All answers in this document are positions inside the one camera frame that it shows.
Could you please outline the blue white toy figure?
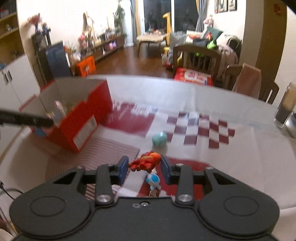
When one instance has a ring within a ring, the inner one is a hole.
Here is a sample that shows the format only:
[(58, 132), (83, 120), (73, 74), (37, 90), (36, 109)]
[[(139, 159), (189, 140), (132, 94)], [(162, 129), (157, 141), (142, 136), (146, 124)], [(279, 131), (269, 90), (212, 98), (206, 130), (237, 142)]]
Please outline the blue white toy figure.
[(150, 186), (150, 190), (161, 190), (160, 178), (157, 174), (147, 174), (145, 181)]

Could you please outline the red toy figure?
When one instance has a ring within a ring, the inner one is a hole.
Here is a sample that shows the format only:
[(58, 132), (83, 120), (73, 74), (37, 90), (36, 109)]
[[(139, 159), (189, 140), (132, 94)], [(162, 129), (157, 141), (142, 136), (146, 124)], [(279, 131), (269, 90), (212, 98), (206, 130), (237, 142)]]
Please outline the red toy figure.
[(152, 170), (161, 161), (161, 155), (154, 151), (146, 152), (142, 154), (138, 159), (129, 164), (129, 169), (133, 172), (135, 171), (145, 171), (151, 173)]

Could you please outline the teal egg toy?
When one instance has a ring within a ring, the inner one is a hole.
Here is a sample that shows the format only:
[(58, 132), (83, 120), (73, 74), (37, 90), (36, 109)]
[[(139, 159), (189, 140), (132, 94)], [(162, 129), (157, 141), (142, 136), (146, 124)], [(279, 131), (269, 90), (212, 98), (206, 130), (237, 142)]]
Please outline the teal egg toy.
[(160, 148), (166, 145), (168, 140), (168, 136), (165, 132), (156, 133), (152, 137), (152, 144), (153, 146)]

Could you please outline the pink toy figure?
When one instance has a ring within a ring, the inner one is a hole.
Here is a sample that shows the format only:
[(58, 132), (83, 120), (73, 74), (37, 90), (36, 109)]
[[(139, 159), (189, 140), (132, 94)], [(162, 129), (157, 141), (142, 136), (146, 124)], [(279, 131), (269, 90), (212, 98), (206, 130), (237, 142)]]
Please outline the pink toy figure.
[(60, 101), (55, 101), (53, 110), (50, 113), (47, 113), (47, 116), (53, 120), (54, 124), (52, 127), (49, 128), (36, 128), (35, 134), (40, 138), (46, 137), (51, 132), (53, 132), (54, 128), (59, 127), (62, 120), (66, 117), (66, 111), (62, 103)]

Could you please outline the white cabinet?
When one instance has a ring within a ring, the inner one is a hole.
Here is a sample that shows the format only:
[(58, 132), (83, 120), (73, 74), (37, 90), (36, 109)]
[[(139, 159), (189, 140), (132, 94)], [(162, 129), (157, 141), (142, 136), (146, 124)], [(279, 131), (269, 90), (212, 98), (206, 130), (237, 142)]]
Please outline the white cabinet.
[(18, 110), (40, 93), (27, 55), (22, 55), (1, 70), (1, 108)]

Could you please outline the red cardboard box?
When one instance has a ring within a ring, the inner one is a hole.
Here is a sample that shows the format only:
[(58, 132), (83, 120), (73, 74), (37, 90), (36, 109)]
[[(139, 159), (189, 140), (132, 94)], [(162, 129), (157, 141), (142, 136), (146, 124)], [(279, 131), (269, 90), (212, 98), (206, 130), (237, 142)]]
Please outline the red cardboard box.
[(95, 76), (56, 79), (45, 86), (39, 95), (31, 97), (20, 112), (46, 116), (56, 112), (58, 106), (64, 108), (66, 115), (56, 126), (46, 131), (32, 131), (64, 149), (78, 153), (112, 111), (107, 80)]

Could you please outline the wooden tv cabinet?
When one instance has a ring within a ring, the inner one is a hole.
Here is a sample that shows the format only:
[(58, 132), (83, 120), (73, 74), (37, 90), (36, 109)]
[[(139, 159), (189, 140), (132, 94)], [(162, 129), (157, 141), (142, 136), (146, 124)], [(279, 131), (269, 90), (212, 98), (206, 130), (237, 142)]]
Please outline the wooden tv cabinet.
[(119, 35), (110, 38), (100, 43), (100, 45), (94, 47), (89, 53), (81, 58), (81, 61), (92, 56), (94, 62), (97, 63), (114, 52), (124, 48), (126, 35)]

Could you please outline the red patterned table mat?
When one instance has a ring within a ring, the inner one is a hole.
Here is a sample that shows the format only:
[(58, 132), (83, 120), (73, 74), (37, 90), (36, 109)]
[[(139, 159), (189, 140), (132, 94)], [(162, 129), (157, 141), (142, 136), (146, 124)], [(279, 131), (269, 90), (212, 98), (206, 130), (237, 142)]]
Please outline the red patterned table mat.
[[(152, 137), (161, 132), (167, 134), (168, 140), (157, 148)], [(93, 133), (79, 153), (60, 150), (49, 159), (45, 177), (51, 179), (75, 166), (96, 169), (102, 164), (114, 164), (122, 156), (135, 161), (150, 151), (167, 156), (173, 164), (202, 171), (209, 164), (202, 155), (229, 147), (234, 136), (232, 124), (207, 114), (115, 103), (107, 123)]]

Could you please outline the glass toothpick jar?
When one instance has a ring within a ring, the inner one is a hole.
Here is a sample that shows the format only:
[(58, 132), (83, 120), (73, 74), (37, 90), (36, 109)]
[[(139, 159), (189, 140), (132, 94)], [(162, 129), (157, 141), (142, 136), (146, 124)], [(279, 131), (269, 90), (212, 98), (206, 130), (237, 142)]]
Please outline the glass toothpick jar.
[(278, 128), (283, 128), (295, 107), (295, 83), (290, 83), (286, 88), (283, 98), (275, 112), (274, 123)]

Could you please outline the pink towel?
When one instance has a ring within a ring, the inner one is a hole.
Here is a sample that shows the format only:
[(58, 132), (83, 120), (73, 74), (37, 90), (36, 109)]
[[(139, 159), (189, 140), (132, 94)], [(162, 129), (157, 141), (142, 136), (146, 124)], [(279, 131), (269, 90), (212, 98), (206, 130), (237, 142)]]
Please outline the pink towel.
[(243, 63), (241, 72), (236, 79), (232, 91), (259, 99), (261, 83), (261, 70), (249, 64)]

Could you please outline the red printed bag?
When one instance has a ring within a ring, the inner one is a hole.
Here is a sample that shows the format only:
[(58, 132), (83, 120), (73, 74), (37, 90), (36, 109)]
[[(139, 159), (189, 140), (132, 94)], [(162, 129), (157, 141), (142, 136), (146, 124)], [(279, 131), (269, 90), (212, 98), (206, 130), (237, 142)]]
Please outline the red printed bag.
[(177, 68), (174, 80), (181, 82), (189, 82), (203, 86), (213, 86), (214, 82), (210, 74), (198, 72), (187, 68)]

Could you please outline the wooden crib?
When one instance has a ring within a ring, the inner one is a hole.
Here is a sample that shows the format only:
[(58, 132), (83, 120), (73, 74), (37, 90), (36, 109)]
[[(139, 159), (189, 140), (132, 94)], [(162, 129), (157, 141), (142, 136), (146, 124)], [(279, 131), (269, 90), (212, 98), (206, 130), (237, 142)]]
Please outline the wooden crib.
[(215, 82), (221, 58), (221, 54), (216, 50), (193, 44), (177, 44), (173, 48), (173, 77), (177, 74), (178, 68), (186, 68), (209, 74)]

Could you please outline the round coffee table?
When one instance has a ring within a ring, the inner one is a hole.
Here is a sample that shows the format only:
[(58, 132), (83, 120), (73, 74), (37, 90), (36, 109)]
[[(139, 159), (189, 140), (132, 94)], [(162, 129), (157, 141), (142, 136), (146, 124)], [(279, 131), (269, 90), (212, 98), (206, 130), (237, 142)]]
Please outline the round coffee table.
[(149, 35), (141, 35), (137, 36), (136, 44), (137, 44), (137, 56), (140, 56), (141, 46), (146, 43), (148, 46), (151, 43), (157, 44), (159, 46), (159, 51), (162, 53), (162, 42), (166, 40), (167, 34), (149, 34)]

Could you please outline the yellow giraffe toy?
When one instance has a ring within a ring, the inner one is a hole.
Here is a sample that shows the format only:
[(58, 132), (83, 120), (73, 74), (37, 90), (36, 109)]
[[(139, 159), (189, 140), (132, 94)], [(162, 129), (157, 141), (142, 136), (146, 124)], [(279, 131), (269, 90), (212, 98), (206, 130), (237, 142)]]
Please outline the yellow giraffe toy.
[(166, 19), (166, 45), (170, 46), (170, 34), (172, 32), (171, 29), (171, 13), (167, 12), (163, 15), (163, 19)]

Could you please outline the framed picture trio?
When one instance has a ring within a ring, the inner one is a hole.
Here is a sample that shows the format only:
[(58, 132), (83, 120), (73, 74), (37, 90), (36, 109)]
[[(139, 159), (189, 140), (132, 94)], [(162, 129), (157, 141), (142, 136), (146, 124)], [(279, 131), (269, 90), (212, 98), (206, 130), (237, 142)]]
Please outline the framed picture trio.
[(227, 11), (236, 11), (237, 1), (236, 0), (215, 0), (215, 13), (224, 13)]

